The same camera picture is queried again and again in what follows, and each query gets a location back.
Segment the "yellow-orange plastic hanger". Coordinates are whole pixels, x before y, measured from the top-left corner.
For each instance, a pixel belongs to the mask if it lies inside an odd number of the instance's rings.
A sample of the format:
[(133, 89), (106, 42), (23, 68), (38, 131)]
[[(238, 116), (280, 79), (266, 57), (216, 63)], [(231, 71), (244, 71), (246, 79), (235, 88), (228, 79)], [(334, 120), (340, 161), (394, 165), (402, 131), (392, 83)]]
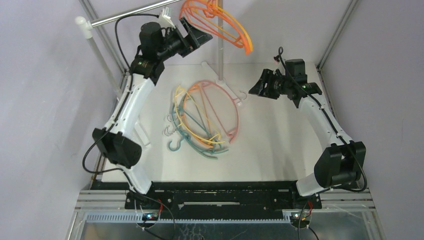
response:
[(223, 7), (219, 6), (217, 0), (208, 0), (207, 9), (211, 11), (211, 13), (208, 13), (208, 18), (217, 17), (218, 20), (223, 20), (234, 29), (238, 36), (235, 36), (232, 33), (224, 30), (223, 26), (218, 26), (212, 22), (209, 23), (209, 32), (219, 38), (226, 40), (237, 48), (243, 48), (245, 54), (249, 55), (254, 48), (252, 40), (244, 27), (231, 14), (224, 10)]

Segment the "pale yellow wire-hook hanger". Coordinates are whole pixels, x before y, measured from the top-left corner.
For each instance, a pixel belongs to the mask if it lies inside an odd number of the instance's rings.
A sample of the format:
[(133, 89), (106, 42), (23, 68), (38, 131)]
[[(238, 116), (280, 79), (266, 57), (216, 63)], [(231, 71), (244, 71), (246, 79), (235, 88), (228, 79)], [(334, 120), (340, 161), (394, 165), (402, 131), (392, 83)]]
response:
[(225, 140), (221, 140), (222, 136), (220, 133), (217, 133), (211, 137), (206, 138), (206, 137), (202, 137), (198, 135), (187, 125), (187, 122), (184, 120), (184, 107), (182, 107), (182, 110), (180, 110), (179, 105), (177, 104), (177, 100), (179, 96), (182, 94), (187, 94), (193, 100), (192, 96), (188, 93), (188, 91), (185, 88), (181, 87), (181, 85), (178, 85), (173, 95), (173, 103), (174, 103), (173, 108), (178, 114), (178, 118), (181, 120), (182, 126), (188, 131), (189, 135), (199, 140), (201, 143), (207, 144), (207, 145), (219, 145), (219, 144), (225, 143), (226, 142)]

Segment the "teal plastic hanger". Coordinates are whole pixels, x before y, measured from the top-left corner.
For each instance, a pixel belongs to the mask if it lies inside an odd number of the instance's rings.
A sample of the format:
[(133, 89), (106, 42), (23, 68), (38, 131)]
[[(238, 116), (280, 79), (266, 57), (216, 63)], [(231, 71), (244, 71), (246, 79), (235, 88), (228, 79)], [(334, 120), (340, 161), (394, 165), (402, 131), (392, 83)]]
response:
[(205, 157), (207, 159), (218, 159), (218, 155), (224, 154), (229, 151), (228, 148), (224, 147), (222, 143), (218, 143), (217, 145), (214, 144), (212, 148), (203, 148), (200, 147), (198, 144), (194, 142), (194, 137), (188, 132), (188, 130), (183, 130), (183, 127), (180, 125), (182, 123), (182, 120), (178, 120), (178, 117), (183, 118), (183, 115), (189, 117), (191, 120), (193, 120), (198, 127), (200, 127), (208, 137), (211, 137), (211, 131), (206, 129), (206, 125), (202, 118), (200, 118), (200, 121), (194, 118), (190, 113), (188, 113), (185, 109), (183, 109), (182, 105), (180, 104), (178, 107), (176, 107), (176, 104), (173, 103), (171, 105), (171, 109), (169, 111), (168, 117), (170, 117), (170, 122), (174, 126), (174, 132), (179, 133), (180, 138), (176, 142), (175, 146), (172, 146), (172, 140), (168, 141), (166, 144), (166, 147), (171, 152), (177, 152), (180, 150), (182, 143), (186, 142), (195, 152), (200, 154), (202, 157)]

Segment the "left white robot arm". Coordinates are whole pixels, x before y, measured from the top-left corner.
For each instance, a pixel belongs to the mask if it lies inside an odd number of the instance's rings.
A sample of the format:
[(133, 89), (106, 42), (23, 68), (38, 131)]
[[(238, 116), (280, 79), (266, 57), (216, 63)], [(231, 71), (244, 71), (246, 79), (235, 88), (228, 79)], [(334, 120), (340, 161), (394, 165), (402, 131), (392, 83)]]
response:
[(213, 39), (185, 17), (179, 21), (186, 35), (176, 26), (162, 26), (154, 21), (141, 26), (140, 44), (129, 67), (123, 95), (104, 127), (92, 132), (95, 146), (115, 166), (114, 170), (123, 172), (130, 189), (138, 193), (138, 204), (145, 209), (155, 205), (157, 196), (150, 191), (152, 180), (140, 163), (142, 146), (132, 140), (142, 107), (157, 85), (166, 60), (175, 55), (184, 58)]

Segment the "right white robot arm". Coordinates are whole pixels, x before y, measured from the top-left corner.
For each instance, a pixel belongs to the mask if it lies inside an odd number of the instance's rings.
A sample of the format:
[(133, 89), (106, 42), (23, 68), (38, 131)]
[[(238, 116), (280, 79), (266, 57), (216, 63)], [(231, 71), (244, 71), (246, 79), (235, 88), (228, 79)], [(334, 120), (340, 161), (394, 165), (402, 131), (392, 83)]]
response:
[(289, 203), (302, 208), (311, 195), (336, 188), (347, 190), (349, 184), (366, 179), (363, 169), (366, 147), (342, 129), (328, 109), (319, 85), (308, 81), (303, 59), (287, 60), (282, 67), (283, 70), (263, 69), (248, 92), (274, 100), (287, 96), (306, 116), (319, 140), (322, 153), (313, 172), (297, 180), (297, 189), (289, 194)]

